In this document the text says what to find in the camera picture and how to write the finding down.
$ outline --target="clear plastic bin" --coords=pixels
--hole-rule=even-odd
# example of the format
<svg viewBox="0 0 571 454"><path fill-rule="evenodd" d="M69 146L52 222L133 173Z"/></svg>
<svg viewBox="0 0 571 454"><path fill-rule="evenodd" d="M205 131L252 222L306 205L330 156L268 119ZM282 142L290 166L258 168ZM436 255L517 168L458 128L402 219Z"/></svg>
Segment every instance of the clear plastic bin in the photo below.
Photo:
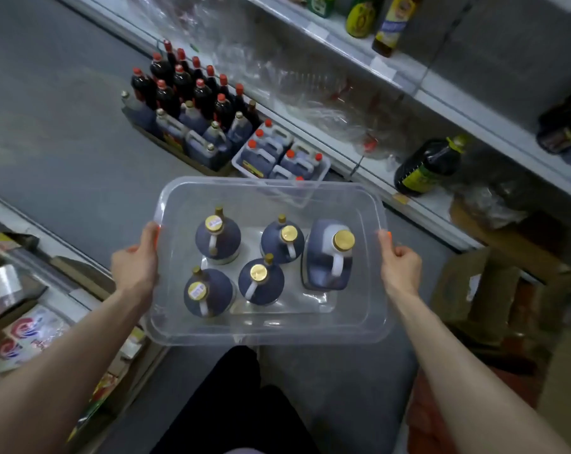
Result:
<svg viewBox="0 0 571 454"><path fill-rule="evenodd" d="M380 200L357 183L288 182L246 178L182 177L161 192L155 221L159 282L144 325L157 343L169 346L233 344L373 343L386 337L393 323L391 307L380 279L377 230L386 229ZM310 195L303 208L285 197ZM214 207L239 225L242 242L233 262L214 266L198 251L195 231ZM334 218L355 235L353 272L345 290L317 292L304 288L300 260L281 268L285 289L267 307L250 304L237 291L227 312L200 318L186 308L184 287L194 266L215 267L237 285L241 268L261 258L260 237L280 213L300 226L305 237L317 218Z"/></svg>

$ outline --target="person's right arm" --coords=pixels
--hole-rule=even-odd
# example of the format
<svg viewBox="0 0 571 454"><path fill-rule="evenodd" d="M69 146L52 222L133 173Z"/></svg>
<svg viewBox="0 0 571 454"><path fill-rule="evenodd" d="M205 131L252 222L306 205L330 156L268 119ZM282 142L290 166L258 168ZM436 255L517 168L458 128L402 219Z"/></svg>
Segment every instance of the person's right arm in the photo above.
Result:
<svg viewBox="0 0 571 454"><path fill-rule="evenodd" d="M379 231L382 280L461 454L571 454L516 393L471 354L418 295L422 260Z"/></svg>

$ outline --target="person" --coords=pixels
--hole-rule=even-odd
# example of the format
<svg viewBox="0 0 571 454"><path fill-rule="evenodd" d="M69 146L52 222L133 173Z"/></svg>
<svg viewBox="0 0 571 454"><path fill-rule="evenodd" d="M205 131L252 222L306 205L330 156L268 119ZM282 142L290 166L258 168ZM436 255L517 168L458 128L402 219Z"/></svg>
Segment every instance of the person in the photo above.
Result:
<svg viewBox="0 0 571 454"><path fill-rule="evenodd" d="M0 454L59 452L111 360L150 307L157 225L112 258L115 292L44 353L0 382ZM462 454L571 453L520 397L475 358L420 299L422 260L380 230L381 275ZM223 454L318 452L285 396L260 388L255 353L222 357L153 450Z"/></svg>

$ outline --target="black pants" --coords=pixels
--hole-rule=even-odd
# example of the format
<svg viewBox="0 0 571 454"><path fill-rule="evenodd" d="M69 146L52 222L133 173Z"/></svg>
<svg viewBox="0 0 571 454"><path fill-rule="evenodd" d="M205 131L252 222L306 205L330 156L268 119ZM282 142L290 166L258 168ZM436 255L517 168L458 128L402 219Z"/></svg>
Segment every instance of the black pants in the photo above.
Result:
<svg viewBox="0 0 571 454"><path fill-rule="evenodd" d="M319 454L283 392L260 388L254 351L237 346L216 363L152 454L224 454L242 447Z"/></svg>

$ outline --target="forearm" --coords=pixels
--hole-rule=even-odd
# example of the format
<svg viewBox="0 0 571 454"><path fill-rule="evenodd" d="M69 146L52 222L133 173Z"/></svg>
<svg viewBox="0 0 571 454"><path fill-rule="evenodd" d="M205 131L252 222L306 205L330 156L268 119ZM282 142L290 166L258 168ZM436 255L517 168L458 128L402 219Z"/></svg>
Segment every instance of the forearm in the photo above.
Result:
<svg viewBox="0 0 571 454"><path fill-rule="evenodd" d="M571 453L550 426L413 295L391 296L462 454Z"/></svg>
<svg viewBox="0 0 571 454"><path fill-rule="evenodd" d="M0 382L0 453L48 454L64 445L139 320L140 302L135 297L115 292Z"/></svg>

